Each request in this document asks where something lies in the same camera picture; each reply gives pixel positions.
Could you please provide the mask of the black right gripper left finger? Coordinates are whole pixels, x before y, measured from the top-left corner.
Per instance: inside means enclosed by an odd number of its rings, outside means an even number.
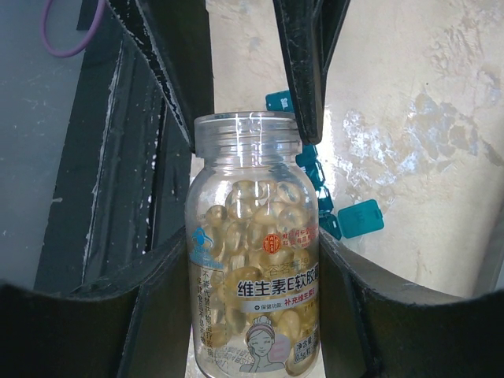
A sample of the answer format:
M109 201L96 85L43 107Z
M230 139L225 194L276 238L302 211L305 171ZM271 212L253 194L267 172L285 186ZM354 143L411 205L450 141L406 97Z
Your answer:
M184 230L70 295L1 285L4 377L182 377L191 329Z

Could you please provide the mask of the clear pill bottle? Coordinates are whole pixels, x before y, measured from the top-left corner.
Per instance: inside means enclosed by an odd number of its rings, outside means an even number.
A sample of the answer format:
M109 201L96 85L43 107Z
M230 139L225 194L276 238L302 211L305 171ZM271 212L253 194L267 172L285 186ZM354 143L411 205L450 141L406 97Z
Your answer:
M305 377L317 362L319 209L295 117L195 121L185 204L195 360L208 377Z

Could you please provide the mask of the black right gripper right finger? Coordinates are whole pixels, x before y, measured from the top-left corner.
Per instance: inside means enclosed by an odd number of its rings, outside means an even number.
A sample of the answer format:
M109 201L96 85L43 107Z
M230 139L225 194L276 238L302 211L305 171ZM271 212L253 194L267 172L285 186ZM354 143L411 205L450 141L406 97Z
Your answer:
M503 292L463 299L410 282L320 231L328 377L501 377Z

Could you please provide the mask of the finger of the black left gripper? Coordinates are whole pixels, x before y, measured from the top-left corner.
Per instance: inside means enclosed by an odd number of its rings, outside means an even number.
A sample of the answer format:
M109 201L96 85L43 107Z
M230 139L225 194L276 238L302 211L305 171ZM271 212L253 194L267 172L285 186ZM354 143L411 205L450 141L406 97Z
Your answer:
M146 0L108 4L145 57L176 125L194 152L194 121L214 112L206 3Z
M276 23L301 140L322 140L328 70L350 0L274 0Z

